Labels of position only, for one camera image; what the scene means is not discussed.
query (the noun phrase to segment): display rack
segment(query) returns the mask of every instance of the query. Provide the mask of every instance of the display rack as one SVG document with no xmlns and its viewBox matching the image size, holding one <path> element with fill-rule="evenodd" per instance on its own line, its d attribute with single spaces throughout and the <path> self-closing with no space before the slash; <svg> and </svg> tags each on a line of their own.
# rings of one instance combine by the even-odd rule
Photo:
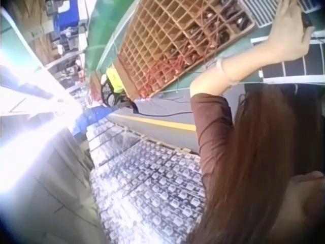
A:
<svg viewBox="0 0 325 244">
<path fill-rule="evenodd" d="M 118 54 L 127 95 L 153 96 L 254 26 L 233 0 L 141 0 Z"/>
</svg>

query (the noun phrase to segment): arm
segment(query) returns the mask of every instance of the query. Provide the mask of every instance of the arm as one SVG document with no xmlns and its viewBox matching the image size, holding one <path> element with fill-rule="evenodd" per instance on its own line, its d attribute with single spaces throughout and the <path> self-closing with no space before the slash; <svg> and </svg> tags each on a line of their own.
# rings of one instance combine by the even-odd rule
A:
<svg viewBox="0 0 325 244">
<path fill-rule="evenodd" d="M 190 95 L 206 93 L 220 96 L 231 85 L 240 81 L 259 68 L 272 64 L 272 54 L 265 43 L 259 44 L 239 55 L 222 61 L 222 69 L 213 67 L 197 77 L 190 86 Z"/>
<path fill-rule="evenodd" d="M 248 51 L 222 61 L 222 69 L 214 67 L 196 78 L 190 94 L 220 96 L 234 81 L 239 82 L 263 66 L 295 60 L 307 54 L 314 28 L 304 30 L 297 0 L 280 0 L 267 41 Z"/>
</svg>

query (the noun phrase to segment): hand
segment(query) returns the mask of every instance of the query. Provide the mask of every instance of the hand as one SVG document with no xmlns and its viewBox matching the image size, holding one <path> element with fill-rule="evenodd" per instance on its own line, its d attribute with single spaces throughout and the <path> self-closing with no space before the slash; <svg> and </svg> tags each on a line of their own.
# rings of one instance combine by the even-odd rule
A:
<svg viewBox="0 0 325 244">
<path fill-rule="evenodd" d="M 303 28 L 298 0 L 279 0 L 268 40 L 274 63 L 298 59 L 308 53 L 314 27 Z"/>
</svg>

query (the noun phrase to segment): cable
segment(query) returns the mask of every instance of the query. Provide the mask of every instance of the cable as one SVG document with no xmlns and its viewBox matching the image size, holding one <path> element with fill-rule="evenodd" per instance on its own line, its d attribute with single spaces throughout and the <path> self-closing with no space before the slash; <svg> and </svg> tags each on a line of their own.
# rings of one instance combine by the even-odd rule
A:
<svg viewBox="0 0 325 244">
<path fill-rule="evenodd" d="M 181 115 L 181 114 L 191 114 L 192 112 L 180 112 L 180 113 L 172 113 L 172 114 L 164 114 L 164 115 L 158 115 L 158 114 L 146 114 L 146 113 L 137 113 L 142 116 L 148 116 L 148 117 L 171 117 L 175 115 Z"/>
</svg>

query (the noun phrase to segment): green panel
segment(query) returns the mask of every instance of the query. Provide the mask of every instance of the green panel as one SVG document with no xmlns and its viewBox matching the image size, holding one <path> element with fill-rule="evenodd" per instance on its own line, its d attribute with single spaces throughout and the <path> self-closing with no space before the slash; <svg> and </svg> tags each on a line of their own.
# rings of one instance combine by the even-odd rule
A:
<svg viewBox="0 0 325 244">
<path fill-rule="evenodd" d="M 102 74 L 105 73 L 106 68 L 111 65 L 111 63 L 114 61 L 114 59 L 116 59 L 118 49 L 119 49 L 120 45 L 123 42 L 127 27 L 129 25 L 129 22 L 130 22 L 130 20 L 126 23 L 125 26 L 123 26 L 123 28 L 121 29 L 121 32 L 119 33 L 119 35 L 117 35 L 115 37 L 115 41 L 114 41 L 112 47 L 110 48 L 110 50 L 108 51 L 108 53 L 107 53 L 107 55 L 106 55 L 106 57 L 105 57 L 105 59 L 103 61 L 103 64 L 100 67 L 100 71 L 101 71 Z"/>
<path fill-rule="evenodd" d="M 133 2 L 134 0 L 97 0 L 88 32 L 88 74 L 96 69 L 112 33 Z"/>
</svg>

